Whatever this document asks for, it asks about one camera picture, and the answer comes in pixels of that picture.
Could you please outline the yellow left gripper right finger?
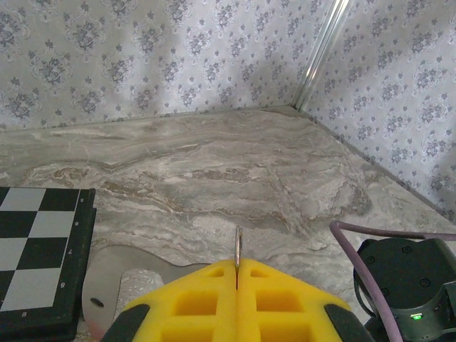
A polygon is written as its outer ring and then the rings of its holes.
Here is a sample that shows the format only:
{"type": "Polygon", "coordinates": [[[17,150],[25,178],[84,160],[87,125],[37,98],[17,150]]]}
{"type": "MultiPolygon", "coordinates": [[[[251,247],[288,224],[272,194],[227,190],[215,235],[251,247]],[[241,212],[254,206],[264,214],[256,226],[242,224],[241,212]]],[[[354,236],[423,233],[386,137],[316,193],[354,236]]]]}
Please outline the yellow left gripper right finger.
{"type": "Polygon", "coordinates": [[[342,299],[253,259],[239,264],[238,341],[361,341],[373,337],[342,299]]]}

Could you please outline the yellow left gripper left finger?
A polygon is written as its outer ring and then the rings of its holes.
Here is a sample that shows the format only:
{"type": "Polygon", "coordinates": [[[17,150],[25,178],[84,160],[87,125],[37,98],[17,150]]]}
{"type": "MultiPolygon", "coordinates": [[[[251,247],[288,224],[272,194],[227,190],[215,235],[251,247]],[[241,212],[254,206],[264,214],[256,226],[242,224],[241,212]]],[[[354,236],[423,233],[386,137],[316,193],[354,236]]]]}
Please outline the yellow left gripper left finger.
{"type": "Polygon", "coordinates": [[[102,341],[235,341],[234,261],[219,261],[128,303],[102,341]]]}

